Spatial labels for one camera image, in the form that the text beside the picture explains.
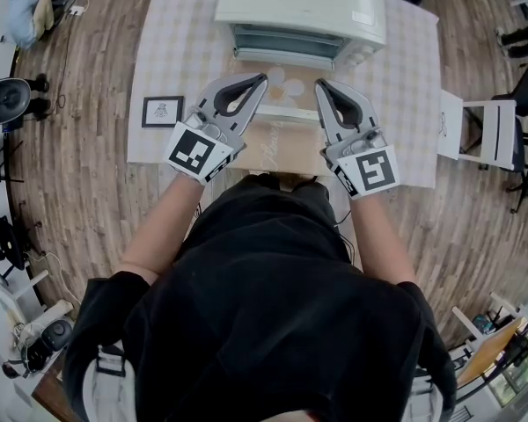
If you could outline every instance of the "black picture frame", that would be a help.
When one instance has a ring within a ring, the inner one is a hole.
[[[160,96],[160,97],[145,97],[143,100],[143,119],[141,121],[142,128],[174,128],[176,123],[147,123],[147,108],[149,102],[159,100],[176,100],[178,101],[176,107],[176,121],[182,122],[183,108],[184,108],[184,96],[173,95],[173,96]]]

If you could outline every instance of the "forearm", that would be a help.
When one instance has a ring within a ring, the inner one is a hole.
[[[116,272],[138,273],[151,283],[152,277],[168,270],[202,194],[202,185],[178,174],[133,236]]]
[[[363,272],[393,284],[416,282],[407,249],[377,195],[350,202]]]

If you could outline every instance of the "light blue shirt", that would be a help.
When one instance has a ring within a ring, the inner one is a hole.
[[[39,0],[10,0],[8,33],[21,48],[29,48],[35,42],[33,11]]]

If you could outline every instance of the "wooden floor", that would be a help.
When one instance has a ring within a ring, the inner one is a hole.
[[[83,17],[64,21],[47,42],[19,57],[16,75],[48,73],[54,99],[68,45],[66,104],[50,120],[27,122],[14,135],[24,144],[11,160],[11,175],[26,181],[12,184],[14,204],[26,200],[26,221],[43,222],[37,240],[61,259],[78,298],[88,278],[112,272],[169,177],[166,166],[125,161],[128,101],[150,0],[90,1]],[[524,25],[508,2],[425,0],[422,6],[440,17],[444,89],[471,100],[512,89],[522,70],[503,58],[493,34],[497,25],[507,31]],[[524,124],[528,129],[528,120]],[[216,189],[236,179],[227,171]],[[440,157],[436,189],[401,187],[386,195],[450,346],[467,334],[451,316],[453,305],[472,317],[486,308],[490,291],[514,303],[528,299],[528,203],[510,214],[517,197],[504,189],[513,180],[496,168],[479,171],[476,164]],[[52,279],[40,285],[46,300],[74,302],[53,259],[48,268]]]

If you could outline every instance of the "white toaster oven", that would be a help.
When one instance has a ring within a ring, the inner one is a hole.
[[[218,0],[215,21],[246,61],[334,70],[385,45],[384,0]]]

